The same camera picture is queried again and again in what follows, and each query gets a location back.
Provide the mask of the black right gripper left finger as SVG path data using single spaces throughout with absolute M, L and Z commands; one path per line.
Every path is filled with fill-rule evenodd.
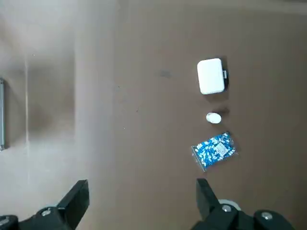
M 54 207 L 45 207 L 28 219 L 2 215 L 2 230 L 74 230 L 90 204 L 87 180 L 79 180 Z

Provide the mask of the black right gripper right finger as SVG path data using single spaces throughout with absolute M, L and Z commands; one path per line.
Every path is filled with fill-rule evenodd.
M 193 230 L 293 230 L 291 223 L 281 214 L 271 210 L 258 210 L 253 216 L 231 204 L 221 204 L 208 181 L 196 180 L 196 202 L 201 221 Z

